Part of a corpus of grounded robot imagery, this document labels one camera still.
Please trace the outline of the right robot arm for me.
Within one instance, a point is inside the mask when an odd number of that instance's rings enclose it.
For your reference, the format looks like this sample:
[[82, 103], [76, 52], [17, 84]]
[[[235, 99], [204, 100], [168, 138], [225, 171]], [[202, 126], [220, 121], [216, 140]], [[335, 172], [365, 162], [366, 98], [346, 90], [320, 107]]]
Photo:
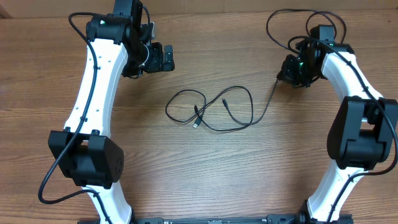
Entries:
[[340, 210], [359, 180], [397, 144], [397, 101], [384, 98], [364, 77], [348, 44], [335, 42], [335, 28], [318, 25], [301, 36], [277, 75], [294, 88], [327, 79], [341, 103], [327, 136], [331, 159], [316, 191], [286, 223], [352, 223]]

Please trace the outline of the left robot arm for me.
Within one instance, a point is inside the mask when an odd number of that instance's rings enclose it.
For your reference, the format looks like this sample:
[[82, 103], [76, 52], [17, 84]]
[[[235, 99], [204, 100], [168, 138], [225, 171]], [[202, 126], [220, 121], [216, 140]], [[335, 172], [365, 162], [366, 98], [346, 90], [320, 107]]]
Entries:
[[175, 68], [173, 48], [155, 41], [155, 25], [142, 22], [148, 10], [140, 1], [117, 0], [112, 13], [90, 14], [80, 35], [86, 42], [86, 66], [72, 112], [48, 145], [53, 166], [92, 199], [100, 223], [135, 223], [120, 183], [123, 150], [111, 140], [113, 103], [121, 77]]

